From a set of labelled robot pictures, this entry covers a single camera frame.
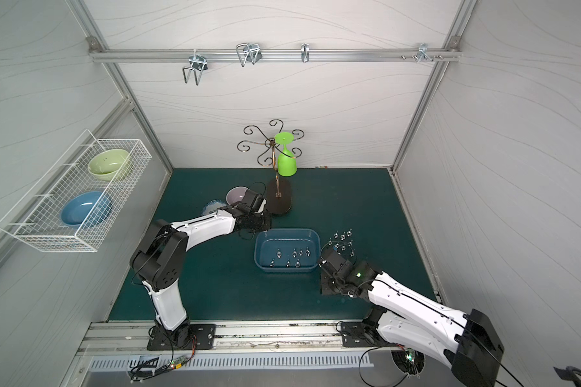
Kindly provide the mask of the blue plastic storage box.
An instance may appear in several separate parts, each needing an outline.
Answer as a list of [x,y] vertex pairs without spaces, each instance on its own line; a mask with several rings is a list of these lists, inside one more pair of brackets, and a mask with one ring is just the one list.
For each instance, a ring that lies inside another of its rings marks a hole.
[[265,273],[310,273],[320,257],[320,236],[309,228],[272,228],[256,237],[254,263]]

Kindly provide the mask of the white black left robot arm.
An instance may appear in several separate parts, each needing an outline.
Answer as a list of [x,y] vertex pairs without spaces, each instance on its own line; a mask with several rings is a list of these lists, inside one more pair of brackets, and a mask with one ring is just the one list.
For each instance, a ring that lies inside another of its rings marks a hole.
[[154,221],[130,259],[134,277],[141,281],[153,303],[155,320],[162,336],[177,347],[190,338],[190,319],[178,286],[187,251],[219,236],[271,228],[271,214],[265,208],[243,211],[223,206],[195,219],[168,223]]

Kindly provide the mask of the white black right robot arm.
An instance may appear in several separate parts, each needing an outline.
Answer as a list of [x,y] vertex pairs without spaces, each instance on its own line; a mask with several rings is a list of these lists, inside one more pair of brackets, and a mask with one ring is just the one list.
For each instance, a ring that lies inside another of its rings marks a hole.
[[497,384],[505,348],[483,312],[443,306],[366,262],[322,258],[319,266],[332,292],[372,306],[361,322],[342,325],[345,337],[409,348],[444,364],[465,386]]

